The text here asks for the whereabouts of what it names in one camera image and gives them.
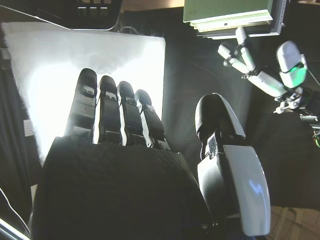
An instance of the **black robotic finger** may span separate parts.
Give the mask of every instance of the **black robotic finger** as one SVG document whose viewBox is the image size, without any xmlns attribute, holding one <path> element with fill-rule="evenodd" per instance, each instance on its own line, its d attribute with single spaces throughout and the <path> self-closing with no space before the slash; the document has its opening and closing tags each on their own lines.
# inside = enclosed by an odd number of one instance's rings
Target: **black robotic finger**
<svg viewBox="0 0 320 240">
<path fill-rule="evenodd" d="M 66 124 L 64 136 L 92 143 L 96 115 L 97 74 L 85 68 L 81 71 Z"/>
<path fill-rule="evenodd" d="M 110 76 L 103 76 L 100 84 L 99 143 L 121 144 L 121 122 L 117 86 Z"/>
<path fill-rule="evenodd" d="M 143 136 L 148 148 L 163 149 L 170 151 L 170 147 L 165 138 L 164 126 L 158 117 L 148 93 L 139 89 L 134 95 L 136 106 L 139 109 Z"/>
<path fill-rule="evenodd" d="M 123 146 L 146 146 L 140 113 L 132 86 L 122 81 L 117 87 L 121 122 L 121 143 Z"/>
</svg>

